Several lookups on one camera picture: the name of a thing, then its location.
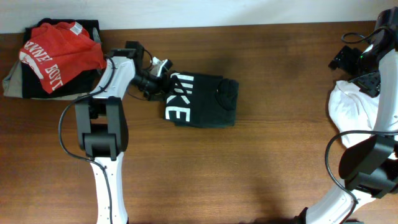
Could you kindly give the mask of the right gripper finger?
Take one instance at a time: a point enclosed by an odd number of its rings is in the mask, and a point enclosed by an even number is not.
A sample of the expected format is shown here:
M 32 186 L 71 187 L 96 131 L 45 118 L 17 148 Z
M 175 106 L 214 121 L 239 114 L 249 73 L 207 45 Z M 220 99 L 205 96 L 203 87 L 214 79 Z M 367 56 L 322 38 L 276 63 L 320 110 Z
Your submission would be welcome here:
M 358 59 L 361 54 L 362 51 L 359 49 L 352 49 L 345 45 L 328 64 L 328 67 L 332 70 L 339 68 L 349 74 L 358 74 Z
M 351 79 L 351 83 L 354 83 L 359 87 L 359 91 L 375 98 L 379 96 L 381 91 L 381 76 L 379 72 L 372 72 L 360 75 Z

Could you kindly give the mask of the dark green t-shirt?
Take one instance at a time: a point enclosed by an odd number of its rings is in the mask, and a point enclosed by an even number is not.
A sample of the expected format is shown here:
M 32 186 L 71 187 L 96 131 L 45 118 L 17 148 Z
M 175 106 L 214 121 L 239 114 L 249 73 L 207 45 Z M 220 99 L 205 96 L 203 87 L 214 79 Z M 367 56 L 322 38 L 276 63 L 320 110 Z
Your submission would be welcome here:
M 234 126 L 239 92 L 236 80 L 190 72 L 170 75 L 164 119 L 176 126 L 226 128 Z

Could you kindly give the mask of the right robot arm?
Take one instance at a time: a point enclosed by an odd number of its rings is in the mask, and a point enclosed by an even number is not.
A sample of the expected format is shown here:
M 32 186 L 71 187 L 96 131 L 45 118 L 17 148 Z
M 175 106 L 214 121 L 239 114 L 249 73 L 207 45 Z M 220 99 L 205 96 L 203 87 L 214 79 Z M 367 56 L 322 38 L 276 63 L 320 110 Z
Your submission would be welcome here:
M 374 31 L 358 41 L 368 44 L 365 51 L 352 49 L 331 61 L 329 67 L 350 73 L 350 81 L 360 92 L 379 98 L 374 128 L 343 131 L 330 139 L 325 167 L 334 186 L 292 223 L 349 223 L 350 216 L 363 205 L 397 193 L 397 8 L 382 11 Z M 345 150 L 339 176 L 335 177 L 329 163 L 331 146 L 351 134 L 366 134 L 368 138 Z

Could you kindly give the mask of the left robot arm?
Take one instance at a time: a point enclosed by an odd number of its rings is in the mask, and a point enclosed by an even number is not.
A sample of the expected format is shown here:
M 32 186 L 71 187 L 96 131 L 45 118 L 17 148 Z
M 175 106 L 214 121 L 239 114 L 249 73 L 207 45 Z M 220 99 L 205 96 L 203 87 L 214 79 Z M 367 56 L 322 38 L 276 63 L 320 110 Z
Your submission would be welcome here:
M 122 166 L 129 142 L 123 98 L 130 85 L 151 98 L 162 93 L 169 59 L 150 58 L 143 67 L 147 50 L 134 41 L 106 56 L 106 68 L 100 81 L 87 97 L 75 104 L 78 142 L 90 163 L 95 178 L 97 223 L 127 224 L 124 204 Z

